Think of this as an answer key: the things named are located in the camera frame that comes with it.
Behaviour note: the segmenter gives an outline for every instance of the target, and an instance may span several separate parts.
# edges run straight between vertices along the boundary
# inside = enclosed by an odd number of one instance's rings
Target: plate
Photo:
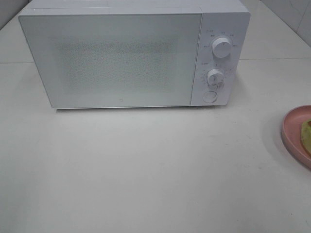
[[[289,111],[283,119],[282,139],[287,150],[311,169],[311,155],[301,142],[301,125],[311,119],[311,105],[300,106]]]

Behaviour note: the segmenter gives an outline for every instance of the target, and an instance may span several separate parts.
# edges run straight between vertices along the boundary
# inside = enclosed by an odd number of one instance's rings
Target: timer knob
[[[214,40],[212,50],[216,57],[224,58],[230,54],[232,42],[230,38],[222,36]]]
[[[218,69],[212,69],[207,73],[207,83],[211,87],[219,89],[224,85],[225,75]]]

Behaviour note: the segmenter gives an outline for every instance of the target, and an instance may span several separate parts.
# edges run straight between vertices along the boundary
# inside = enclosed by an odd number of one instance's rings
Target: white tile
[[[34,62],[17,16],[0,30],[0,63]]]
[[[260,1],[251,17],[241,59],[310,57],[311,48]]]
[[[240,0],[240,2],[253,14],[257,10],[259,0]]]
[[[294,31],[297,31],[309,0],[262,0],[262,2]]]
[[[310,232],[310,171],[280,123],[311,59],[240,61],[225,107],[67,110],[0,65],[3,232]]]
[[[306,9],[297,33],[311,46],[311,3]]]

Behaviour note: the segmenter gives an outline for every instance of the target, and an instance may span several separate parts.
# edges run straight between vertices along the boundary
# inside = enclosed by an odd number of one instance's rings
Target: button
[[[208,91],[204,93],[203,100],[206,103],[214,103],[217,99],[217,93],[214,91]]]

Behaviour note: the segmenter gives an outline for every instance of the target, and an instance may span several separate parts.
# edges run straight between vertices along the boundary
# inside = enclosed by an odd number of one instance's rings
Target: microwave door
[[[54,108],[189,106],[202,14],[20,17]]]

